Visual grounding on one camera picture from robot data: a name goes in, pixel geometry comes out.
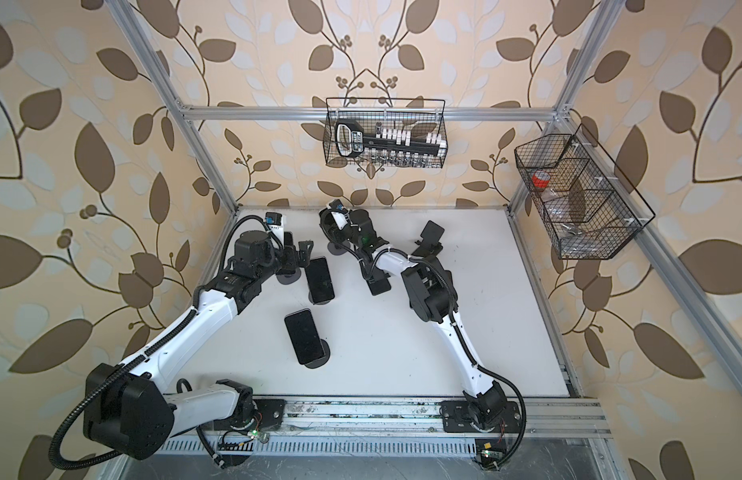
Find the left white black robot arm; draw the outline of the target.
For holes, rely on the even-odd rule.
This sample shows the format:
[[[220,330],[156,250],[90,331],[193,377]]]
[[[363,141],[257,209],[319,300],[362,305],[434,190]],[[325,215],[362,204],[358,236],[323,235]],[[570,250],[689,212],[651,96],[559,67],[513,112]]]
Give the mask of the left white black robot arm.
[[[86,469],[120,455],[143,460],[168,439],[210,422],[242,430],[256,426],[261,416],[251,387],[222,379],[189,389],[178,376],[267,280],[310,263],[313,241],[295,243],[280,214],[252,219],[260,229],[227,235],[217,274],[196,288],[181,319],[119,364],[101,364],[88,375],[84,399],[50,440],[53,467]]]

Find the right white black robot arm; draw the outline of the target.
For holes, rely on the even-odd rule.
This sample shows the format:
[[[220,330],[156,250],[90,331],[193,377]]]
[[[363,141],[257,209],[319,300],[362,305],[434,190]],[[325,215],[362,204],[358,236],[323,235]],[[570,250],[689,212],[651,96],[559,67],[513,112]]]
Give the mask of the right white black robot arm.
[[[333,247],[357,260],[374,295],[390,289],[389,277],[401,279],[409,308],[421,321],[434,325],[459,367],[471,427],[492,432],[507,424],[510,401],[504,388],[508,387],[518,405],[514,418],[519,432],[524,433],[527,410],[520,390],[482,364],[460,318],[452,274],[438,259],[444,228],[427,222],[416,241],[417,248],[407,253],[377,234],[368,211],[348,209],[339,200],[319,212],[319,226]]]

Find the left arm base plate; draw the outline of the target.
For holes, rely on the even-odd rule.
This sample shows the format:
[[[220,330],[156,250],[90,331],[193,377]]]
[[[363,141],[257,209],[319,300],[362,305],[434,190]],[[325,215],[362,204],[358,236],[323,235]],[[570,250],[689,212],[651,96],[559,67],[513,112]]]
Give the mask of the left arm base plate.
[[[247,399],[238,405],[230,417],[213,422],[214,431],[254,431],[278,429],[284,419],[283,399]]]

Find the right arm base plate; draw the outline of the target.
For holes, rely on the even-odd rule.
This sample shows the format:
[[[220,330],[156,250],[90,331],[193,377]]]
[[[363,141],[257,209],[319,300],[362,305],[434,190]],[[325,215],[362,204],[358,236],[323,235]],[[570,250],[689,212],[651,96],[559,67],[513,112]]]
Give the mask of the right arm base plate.
[[[497,423],[486,428],[477,427],[465,400],[442,401],[439,411],[443,430],[446,433],[518,434],[521,431],[523,420],[518,404],[513,401],[508,402],[506,408],[500,413]]]

